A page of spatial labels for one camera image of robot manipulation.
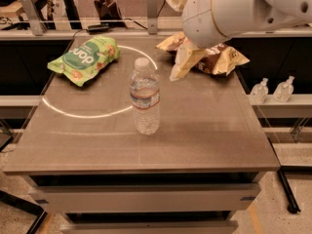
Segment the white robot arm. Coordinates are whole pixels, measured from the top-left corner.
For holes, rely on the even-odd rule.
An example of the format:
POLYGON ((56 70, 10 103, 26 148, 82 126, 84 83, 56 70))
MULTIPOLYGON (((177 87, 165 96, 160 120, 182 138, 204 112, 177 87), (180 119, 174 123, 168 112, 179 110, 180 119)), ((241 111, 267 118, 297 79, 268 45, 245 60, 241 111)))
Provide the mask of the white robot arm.
POLYGON ((241 33, 312 22, 312 0, 166 0, 181 12, 188 41, 177 49, 170 79, 184 77, 204 51, 241 33))

